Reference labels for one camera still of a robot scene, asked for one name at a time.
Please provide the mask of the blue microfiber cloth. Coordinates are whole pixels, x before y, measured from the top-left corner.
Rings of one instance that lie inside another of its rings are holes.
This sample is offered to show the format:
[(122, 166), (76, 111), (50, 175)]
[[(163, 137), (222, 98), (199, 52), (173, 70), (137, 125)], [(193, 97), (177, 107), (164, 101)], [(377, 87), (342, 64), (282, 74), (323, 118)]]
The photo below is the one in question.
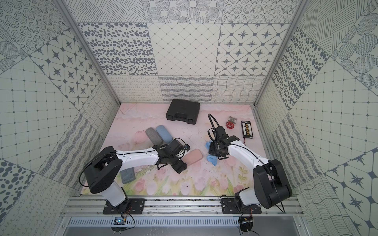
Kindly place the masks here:
[(211, 144), (211, 141), (208, 141), (205, 145), (206, 149), (208, 150), (208, 155), (206, 157), (207, 161), (210, 162), (213, 166), (216, 166), (217, 163), (218, 163), (218, 158), (214, 155), (211, 155), (210, 154), (210, 144)]

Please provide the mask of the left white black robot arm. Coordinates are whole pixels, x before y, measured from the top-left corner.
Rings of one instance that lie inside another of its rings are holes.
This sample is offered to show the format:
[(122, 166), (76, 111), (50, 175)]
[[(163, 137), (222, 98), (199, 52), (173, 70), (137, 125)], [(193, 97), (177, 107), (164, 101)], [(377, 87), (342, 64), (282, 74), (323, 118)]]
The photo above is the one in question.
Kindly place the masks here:
[(119, 172), (146, 165), (157, 166), (158, 169), (170, 165), (180, 174), (187, 168), (182, 158), (190, 149), (189, 145), (182, 145), (176, 140), (168, 145), (154, 145), (135, 151), (106, 147), (83, 168), (86, 187), (92, 194), (101, 194), (111, 206), (118, 207), (128, 201), (125, 191), (115, 181)]

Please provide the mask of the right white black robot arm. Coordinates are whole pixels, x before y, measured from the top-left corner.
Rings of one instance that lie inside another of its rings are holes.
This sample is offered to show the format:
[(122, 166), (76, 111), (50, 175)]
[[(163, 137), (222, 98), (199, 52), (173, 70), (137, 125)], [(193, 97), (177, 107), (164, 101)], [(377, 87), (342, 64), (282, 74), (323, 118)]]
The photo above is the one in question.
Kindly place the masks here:
[(211, 138), (209, 153), (219, 160), (234, 157), (252, 172), (253, 187), (236, 193), (236, 204), (240, 207), (259, 204), (268, 209), (293, 196), (282, 163), (258, 155), (237, 137)]

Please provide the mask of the blue eyeglass case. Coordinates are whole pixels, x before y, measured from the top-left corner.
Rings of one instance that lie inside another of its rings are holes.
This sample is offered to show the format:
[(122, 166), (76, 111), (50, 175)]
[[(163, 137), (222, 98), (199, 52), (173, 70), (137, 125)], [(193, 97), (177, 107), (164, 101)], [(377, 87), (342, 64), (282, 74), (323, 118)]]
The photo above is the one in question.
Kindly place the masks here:
[(156, 132), (160, 135), (165, 143), (170, 144), (173, 141), (172, 135), (163, 125), (157, 126)]

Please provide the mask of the grey felt eyeglass case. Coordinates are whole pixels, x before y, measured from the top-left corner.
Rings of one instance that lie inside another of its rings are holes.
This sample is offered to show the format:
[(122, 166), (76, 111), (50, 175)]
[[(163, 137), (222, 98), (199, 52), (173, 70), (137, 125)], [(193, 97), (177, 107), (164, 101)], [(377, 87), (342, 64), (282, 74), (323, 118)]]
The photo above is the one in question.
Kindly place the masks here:
[(161, 136), (157, 133), (157, 131), (150, 127), (145, 130), (145, 133), (147, 137), (150, 139), (150, 141), (153, 143), (153, 145), (161, 145), (163, 143), (163, 140)]

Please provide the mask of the dark grey eyeglass case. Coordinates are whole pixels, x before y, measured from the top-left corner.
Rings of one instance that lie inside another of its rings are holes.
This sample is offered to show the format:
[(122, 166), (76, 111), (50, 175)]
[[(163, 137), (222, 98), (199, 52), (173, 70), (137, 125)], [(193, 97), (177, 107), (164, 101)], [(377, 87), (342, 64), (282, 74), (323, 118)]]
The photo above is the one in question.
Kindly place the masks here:
[(127, 184), (136, 180), (134, 168), (128, 168), (120, 172), (122, 184)]

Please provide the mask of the black plastic tool case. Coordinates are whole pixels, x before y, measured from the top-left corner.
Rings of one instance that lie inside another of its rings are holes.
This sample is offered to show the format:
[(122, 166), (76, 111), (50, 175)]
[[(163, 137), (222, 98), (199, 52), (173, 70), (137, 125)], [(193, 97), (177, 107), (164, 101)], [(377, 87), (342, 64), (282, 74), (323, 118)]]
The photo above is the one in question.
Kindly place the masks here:
[(200, 103), (173, 99), (166, 112), (166, 119), (169, 121), (181, 121), (187, 124), (195, 125), (200, 110)]

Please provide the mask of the red valve handwheel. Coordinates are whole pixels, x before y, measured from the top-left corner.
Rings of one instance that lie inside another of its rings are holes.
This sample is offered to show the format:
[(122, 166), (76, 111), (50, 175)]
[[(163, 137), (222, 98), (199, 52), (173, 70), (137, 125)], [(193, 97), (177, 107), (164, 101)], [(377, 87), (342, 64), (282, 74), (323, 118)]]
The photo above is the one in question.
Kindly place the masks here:
[(228, 121), (228, 122), (226, 123), (225, 126), (226, 126), (228, 129), (233, 129), (234, 126), (235, 126), (235, 124), (234, 124), (233, 122), (231, 122), (231, 121)]

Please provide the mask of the black box with brass parts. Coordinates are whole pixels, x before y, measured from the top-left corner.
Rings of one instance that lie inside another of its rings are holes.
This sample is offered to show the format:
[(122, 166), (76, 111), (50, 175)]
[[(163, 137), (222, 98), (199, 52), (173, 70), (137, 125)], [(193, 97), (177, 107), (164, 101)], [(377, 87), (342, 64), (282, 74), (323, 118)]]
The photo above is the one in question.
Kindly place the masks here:
[(250, 121), (241, 121), (241, 127), (244, 139), (252, 139), (254, 137), (252, 131), (252, 123)]

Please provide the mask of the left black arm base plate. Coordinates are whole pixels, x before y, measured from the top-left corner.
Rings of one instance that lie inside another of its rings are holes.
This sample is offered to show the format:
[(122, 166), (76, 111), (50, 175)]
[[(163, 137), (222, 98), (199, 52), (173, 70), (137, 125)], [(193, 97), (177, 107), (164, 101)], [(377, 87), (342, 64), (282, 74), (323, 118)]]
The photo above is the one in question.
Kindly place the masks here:
[(133, 198), (133, 199), (126, 199), (118, 206), (113, 206), (107, 200), (105, 203), (105, 207), (103, 209), (104, 215), (121, 215), (121, 214), (142, 214), (146, 199), (143, 198)]

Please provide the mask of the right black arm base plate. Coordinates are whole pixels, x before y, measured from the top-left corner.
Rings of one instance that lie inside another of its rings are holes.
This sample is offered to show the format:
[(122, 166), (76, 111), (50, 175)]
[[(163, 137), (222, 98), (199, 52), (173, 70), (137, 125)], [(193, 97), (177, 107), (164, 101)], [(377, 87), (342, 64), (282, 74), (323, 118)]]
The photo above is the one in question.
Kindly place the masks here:
[(240, 200), (235, 198), (228, 198), (226, 196), (220, 197), (220, 205), (223, 214), (261, 214), (262, 210), (260, 205), (252, 204), (249, 206), (244, 205)]

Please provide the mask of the aluminium mounting rail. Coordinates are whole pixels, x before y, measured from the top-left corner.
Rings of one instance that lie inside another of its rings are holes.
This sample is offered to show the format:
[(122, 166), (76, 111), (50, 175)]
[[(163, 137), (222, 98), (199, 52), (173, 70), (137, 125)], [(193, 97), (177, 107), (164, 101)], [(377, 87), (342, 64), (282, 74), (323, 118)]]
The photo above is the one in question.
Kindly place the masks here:
[[(231, 197), (214, 196), (131, 196), (132, 206), (126, 213), (133, 216), (223, 216), (223, 211), (233, 206)], [(61, 216), (101, 217), (108, 208), (105, 199), (99, 195), (70, 197)], [(252, 216), (304, 216), (296, 197), (282, 202), (282, 205), (266, 209), (262, 206), (250, 207), (245, 215)]]

